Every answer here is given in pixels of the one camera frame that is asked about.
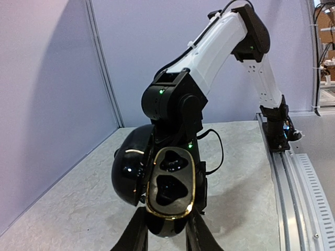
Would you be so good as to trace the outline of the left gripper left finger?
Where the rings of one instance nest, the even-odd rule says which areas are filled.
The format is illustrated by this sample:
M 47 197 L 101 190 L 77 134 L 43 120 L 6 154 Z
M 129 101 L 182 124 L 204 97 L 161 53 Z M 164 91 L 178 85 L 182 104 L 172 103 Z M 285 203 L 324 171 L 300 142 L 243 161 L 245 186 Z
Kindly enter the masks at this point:
M 145 251 L 148 250 L 148 227 L 146 208 L 139 207 L 118 242 L 111 251 Z

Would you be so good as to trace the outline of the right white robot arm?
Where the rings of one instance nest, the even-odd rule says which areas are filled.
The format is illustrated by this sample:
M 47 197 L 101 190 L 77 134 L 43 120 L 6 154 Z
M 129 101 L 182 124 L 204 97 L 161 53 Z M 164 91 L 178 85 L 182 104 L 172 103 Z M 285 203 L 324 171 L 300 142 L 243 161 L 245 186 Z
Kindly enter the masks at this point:
M 129 201 L 145 203 L 147 212 L 165 220 L 206 207 L 208 171 L 198 149 L 206 134 L 202 111 L 228 56 L 241 62 L 255 83 L 269 150 L 285 151 L 289 141 L 299 138 L 267 58 L 269 32 L 252 5 L 208 17 L 209 24 L 187 50 L 157 71 L 141 100 L 150 123 L 131 135 L 140 142 L 139 165 L 145 173 Z

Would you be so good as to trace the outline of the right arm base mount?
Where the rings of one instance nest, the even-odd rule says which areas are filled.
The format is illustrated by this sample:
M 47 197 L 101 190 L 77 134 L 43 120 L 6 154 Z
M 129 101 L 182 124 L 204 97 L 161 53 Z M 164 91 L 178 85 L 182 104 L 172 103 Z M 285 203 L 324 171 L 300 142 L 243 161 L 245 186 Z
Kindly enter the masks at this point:
M 279 121 L 267 119 L 262 123 L 262 129 L 271 153 L 290 150 L 289 142 L 299 141 L 303 137 L 302 132 L 295 129 L 290 116 Z

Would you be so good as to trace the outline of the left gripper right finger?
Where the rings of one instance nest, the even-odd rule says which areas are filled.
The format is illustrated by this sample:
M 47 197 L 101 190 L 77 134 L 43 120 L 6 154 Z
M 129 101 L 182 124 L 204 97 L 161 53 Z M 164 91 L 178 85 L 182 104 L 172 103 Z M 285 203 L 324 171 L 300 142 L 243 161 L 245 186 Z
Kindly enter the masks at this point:
M 189 214 L 185 229 L 187 251 L 222 251 L 197 209 Z

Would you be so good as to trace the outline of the black charging case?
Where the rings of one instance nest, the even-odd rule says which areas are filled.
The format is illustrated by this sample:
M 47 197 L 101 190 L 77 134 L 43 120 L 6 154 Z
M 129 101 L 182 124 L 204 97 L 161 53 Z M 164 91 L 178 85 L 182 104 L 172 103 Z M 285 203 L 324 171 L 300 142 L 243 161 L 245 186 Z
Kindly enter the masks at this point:
M 152 234 L 168 238 L 183 231 L 195 204 L 195 163 L 186 149 L 158 147 L 153 125 L 135 128 L 125 138 L 114 156 L 111 181 L 130 205 L 144 196 Z

